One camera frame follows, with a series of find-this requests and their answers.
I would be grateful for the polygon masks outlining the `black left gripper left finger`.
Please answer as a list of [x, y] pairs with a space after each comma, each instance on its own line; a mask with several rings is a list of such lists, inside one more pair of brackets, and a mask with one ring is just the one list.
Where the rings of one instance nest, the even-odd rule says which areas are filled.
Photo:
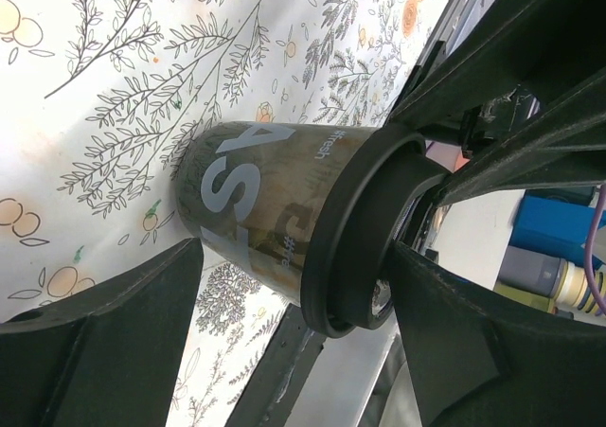
[[3, 323], [2, 425], [165, 425], [203, 262], [183, 240]]

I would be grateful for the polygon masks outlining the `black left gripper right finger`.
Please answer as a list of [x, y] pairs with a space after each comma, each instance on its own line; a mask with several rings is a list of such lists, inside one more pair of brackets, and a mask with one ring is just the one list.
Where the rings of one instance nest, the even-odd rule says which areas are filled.
[[422, 425], [604, 425], [603, 327], [512, 301], [401, 243], [391, 291]]

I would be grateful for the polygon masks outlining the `black printed coffee cup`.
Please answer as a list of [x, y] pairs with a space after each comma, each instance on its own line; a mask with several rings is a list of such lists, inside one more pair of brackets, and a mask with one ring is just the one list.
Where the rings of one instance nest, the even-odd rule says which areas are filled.
[[194, 137], [179, 164], [180, 217], [203, 244], [299, 304], [313, 230], [371, 128], [236, 121]]

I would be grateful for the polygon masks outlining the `black plastic cup lid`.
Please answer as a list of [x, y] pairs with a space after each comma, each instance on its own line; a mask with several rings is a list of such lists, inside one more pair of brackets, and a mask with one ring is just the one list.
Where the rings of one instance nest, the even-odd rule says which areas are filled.
[[370, 135], [337, 177], [312, 232], [300, 289], [309, 328], [341, 338], [384, 323], [393, 306], [375, 313], [372, 300], [388, 250], [415, 244], [448, 174], [427, 157], [420, 133], [385, 126]]

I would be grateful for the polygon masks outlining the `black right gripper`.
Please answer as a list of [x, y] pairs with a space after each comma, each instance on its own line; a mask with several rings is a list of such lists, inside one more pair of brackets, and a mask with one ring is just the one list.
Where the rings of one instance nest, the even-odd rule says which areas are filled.
[[414, 129], [470, 109], [458, 144], [472, 161], [441, 185], [441, 205], [500, 190], [605, 182], [603, 85], [580, 87], [535, 115], [540, 102], [604, 67], [604, 25], [605, 0], [495, 0], [394, 109], [392, 121]]

